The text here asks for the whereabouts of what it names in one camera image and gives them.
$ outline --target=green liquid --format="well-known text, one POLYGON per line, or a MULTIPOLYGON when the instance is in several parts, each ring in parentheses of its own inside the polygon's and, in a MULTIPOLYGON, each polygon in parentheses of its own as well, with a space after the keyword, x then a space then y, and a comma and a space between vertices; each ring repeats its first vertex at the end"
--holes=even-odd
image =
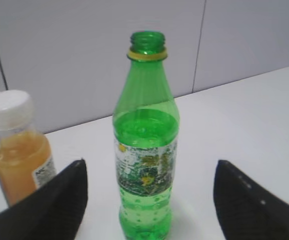
MULTIPOLYGON (((178 122, 170 114, 154 109, 139 109, 114 122, 117 139, 139 148, 163 147, 178 134, 178 122)), ((138 196, 120 188, 120 224, 127 240, 163 240, 171 226, 172 186, 151 196, 138 196)))

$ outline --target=yellow bottle ring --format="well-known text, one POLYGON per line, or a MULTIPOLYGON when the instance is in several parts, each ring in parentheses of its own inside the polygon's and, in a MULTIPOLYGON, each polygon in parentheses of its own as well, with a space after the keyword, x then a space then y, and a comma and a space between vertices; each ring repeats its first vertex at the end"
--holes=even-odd
POLYGON ((163 60, 167 58, 168 54, 167 54, 167 49, 159 53, 148 54, 148 55, 129 50, 127 56, 130 59, 139 60, 139 61, 158 61, 158 60, 163 60))

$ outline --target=bottle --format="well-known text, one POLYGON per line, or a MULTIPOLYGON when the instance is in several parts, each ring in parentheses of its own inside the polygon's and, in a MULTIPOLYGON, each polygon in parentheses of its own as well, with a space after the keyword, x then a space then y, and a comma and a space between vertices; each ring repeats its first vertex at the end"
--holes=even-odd
POLYGON ((9 206, 56 175, 49 142, 36 131, 33 117, 27 92, 0 92, 0 186, 9 206))
POLYGON ((170 227, 180 116, 165 75, 165 36, 135 32, 113 113, 119 220, 128 240, 163 240, 170 227))

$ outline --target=bottle opening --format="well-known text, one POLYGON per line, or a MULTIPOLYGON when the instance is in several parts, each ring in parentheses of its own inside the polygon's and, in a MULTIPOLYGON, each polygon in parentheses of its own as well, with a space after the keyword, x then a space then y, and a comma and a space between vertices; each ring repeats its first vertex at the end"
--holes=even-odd
POLYGON ((138 31, 132 34, 128 58, 136 61, 161 61, 167 57, 165 36, 158 31, 138 31))

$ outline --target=orange juice bottle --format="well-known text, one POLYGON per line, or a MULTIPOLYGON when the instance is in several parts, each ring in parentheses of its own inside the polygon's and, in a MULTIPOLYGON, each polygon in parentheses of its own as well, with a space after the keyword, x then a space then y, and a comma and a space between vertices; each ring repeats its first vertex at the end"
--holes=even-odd
POLYGON ((0 185, 9 206, 56 175, 48 139, 36 131, 25 91, 0 92, 0 185))

